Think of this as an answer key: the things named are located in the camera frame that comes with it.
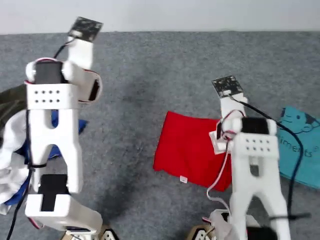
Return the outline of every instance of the gray carpet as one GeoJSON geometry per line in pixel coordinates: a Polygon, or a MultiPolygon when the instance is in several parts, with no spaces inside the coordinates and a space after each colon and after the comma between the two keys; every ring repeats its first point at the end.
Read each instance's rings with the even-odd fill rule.
{"type": "MultiPolygon", "coordinates": [[[[21,84],[25,65],[51,57],[65,39],[65,34],[0,36],[0,91],[21,84]]],[[[152,169],[167,111],[220,115],[211,80],[235,75],[250,103],[272,117],[279,118],[286,105],[320,117],[318,32],[102,33],[95,41],[93,70],[102,76],[104,92],[80,113],[89,124],[80,136],[85,184],[76,198],[99,211],[121,240],[181,240],[202,216],[221,207],[206,198],[204,187],[152,169]]],[[[61,159],[49,163],[52,172],[65,168],[61,159]]],[[[286,196],[288,180],[281,184],[286,196]]],[[[296,184],[293,212],[312,212],[312,218],[291,224],[293,240],[320,238],[319,193],[296,184]]],[[[227,201],[231,188],[212,194],[227,201]]],[[[12,213],[0,216],[0,239],[12,213]]],[[[249,213],[269,224],[259,200],[249,213]]],[[[61,235],[34,229],[22,210],[12,239],[61,235]]]]}

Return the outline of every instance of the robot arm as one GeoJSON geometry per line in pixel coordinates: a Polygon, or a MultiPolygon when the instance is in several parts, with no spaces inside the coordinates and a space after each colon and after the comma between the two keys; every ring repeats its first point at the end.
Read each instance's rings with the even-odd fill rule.
{"type": "Polygon", "coordinates": [[[40,58],[26,66],[27,108],[32,153],[32,186],[25,214],[44,225],[95,240],[102,227],[101,215],[81,205],[71,194],[83,186],[82,150],[78,135],[79,102],[96,101],[102,92],[100,76],[89,70],[93,43],[102,23],[78,18],[69,32],[69,58],[65,62],[40,58]],[[51,124],[51,111],[58,110],[59,123],[51,124]],[[46,174],[52,145],[57,145],[67,174],[46,174]]]}
{"type": "MultiPolygon", "coordinates": [[[[233,76],[215,80],[213,85],[220,96],[223,119],[209,135],[216,154],[231,153],[232,195],[227,218],[230,228],[219,221],[217,213],[211,214],[211,221],[216,235],[220,236],[217,240],[247,240],[250,234],[247,210],[253,196],[260,198],[269,216],[288,215],[280,185],[277,125],[271,119],[245,117],[243,105],[234,99],[246,98],[233,76]],[[232,138],[223,137],[225,133],[232,133],[232,138]],[[258,167],[258,176],[252,175],[251,166],[258,167]]],[[[270,239],[291,239],[288,219],[275,218],[271,227],[273,230],[258,227],[254,231],[255,234],[270,233],[270,239]]]]}

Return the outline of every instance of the red towel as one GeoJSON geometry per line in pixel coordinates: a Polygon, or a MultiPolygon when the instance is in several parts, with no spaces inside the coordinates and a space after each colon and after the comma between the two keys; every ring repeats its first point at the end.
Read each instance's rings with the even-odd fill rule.
{"type": "MultiPolygon", "coordinates": [[[[219,119],[183,116],[169,111],[155,151],[153,169],[164,170],[189,182],[209,187],[217,178],[225,153],[215,155],[209,132],[216,130],[219,119]]],[[[231,159],[214,187],[224,191],[231,183],[231,159]]]]}

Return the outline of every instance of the blue cloth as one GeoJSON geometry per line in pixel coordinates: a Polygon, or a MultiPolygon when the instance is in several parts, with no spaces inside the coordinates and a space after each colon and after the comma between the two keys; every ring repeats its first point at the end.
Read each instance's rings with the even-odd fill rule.
{"type": "MultiPolygon", "coordinates": [[[[57,127],[58,123],[59,123],[59,118],[58,118],[58,111],[57,110],[53,110],[51,111],[51,120],[52,120],[52,126],[57,127]]],[[[87,121],[86,120],[81,120],[79,119],[79,134],[85,129],[86,125],[87,125],[87,121]]],[[[28,148],[27,148],[27,144],[26,142],[23,144],[23,146],[16,151],[18,154],[21,154],[24,156],[24,163],[27,164],[29,162],[29,157],[28,157],[28,148]]],[[[54,158],[54,157],[60,157],[61,156],[61,152],[59,150],[59,148],[54,145],[51,149],[51,152],[49,154],[49,160],[54,158]]],[[[28,183],[27,181],[25,181],[19,191],[17,193],[15,193],[12,198],[10,198],[8,201],[6,201],[4,204],[5,205],[14,205],[17,204],[20,199],[22,198],[26,187],[27,187],[28,183]]]]}
{"type": "MultiPolygon", "coordinates": [[[[297,134],[303,144],[303,158],[296,181],[313,188],[320,188],[320,119],[287,106],[282,110],[280,122],[297,134]]],[[[297,163],[300,147],[292,135],[278,129],[279,170],[291,178],[297,163]]]]}

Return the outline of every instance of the dark green cloth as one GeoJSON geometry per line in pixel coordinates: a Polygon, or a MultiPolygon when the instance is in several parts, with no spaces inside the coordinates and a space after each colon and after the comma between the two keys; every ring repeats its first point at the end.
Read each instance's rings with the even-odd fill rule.
{"type": "Polygon", "coordinates": [[[27,107],[27,88],[22,84],[0,93],[0,131],[16,113],[27,107]]]}

